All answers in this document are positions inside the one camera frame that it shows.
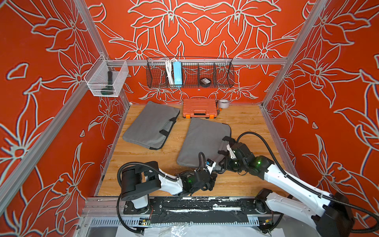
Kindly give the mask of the grey laptop bag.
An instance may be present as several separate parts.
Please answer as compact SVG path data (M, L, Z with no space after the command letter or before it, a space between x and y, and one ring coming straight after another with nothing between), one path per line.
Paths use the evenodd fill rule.
M122 139L150 150L160 150L179 114L178 108L150 101L123 134Z
M223 138L226 136L231 137L231 135L231 127L225 123L192 118L177 158L177 164L198 168L198 154L202 152L206 159L216 163L214 170L221 172L223 169L219 163L228 154L228 141L224 141Z

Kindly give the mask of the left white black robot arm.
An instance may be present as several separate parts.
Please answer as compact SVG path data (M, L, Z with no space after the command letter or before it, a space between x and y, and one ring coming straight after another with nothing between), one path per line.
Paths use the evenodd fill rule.
M117 171L117 182L121 188L116 201L116 213L122 226L135 234L144 234L143 228L129 227L121 217L119 205L123 200L132 202L136 209L149 209L149 194L158 190L173 196L192 196L195 192L211 191L214 188L217 163L198 154L199 165L195 170L187 170L177 175L163 172L156 161L142 163L129 162Z

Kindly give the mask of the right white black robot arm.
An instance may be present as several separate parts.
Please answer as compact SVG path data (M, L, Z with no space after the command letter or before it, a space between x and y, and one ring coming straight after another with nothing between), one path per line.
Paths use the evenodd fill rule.
M368 234L378 231L379 224L365 229L354 229L353 210L368 214L375 221L379 216L362 207L349 203L342 193L331 194L314 187L286 172L278 163L267 141L259 134L271 157L255 156L248 147L229 136L223 141L226 151L220 151L225 158L220 163L223 170L240 173L242 171L271 183L291 195L283 197L272 190L263 188L254 198L254 208L260 214L278 212L297 219L314 228L322 237L348 237L350 234Z

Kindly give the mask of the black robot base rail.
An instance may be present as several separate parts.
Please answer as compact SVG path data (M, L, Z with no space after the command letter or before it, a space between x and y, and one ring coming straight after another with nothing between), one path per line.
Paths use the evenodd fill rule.
M147 216L152 224L252 226L280 216L278 212L257 212L252 197L150 197L148 206L141 209L122 201L121 213Z

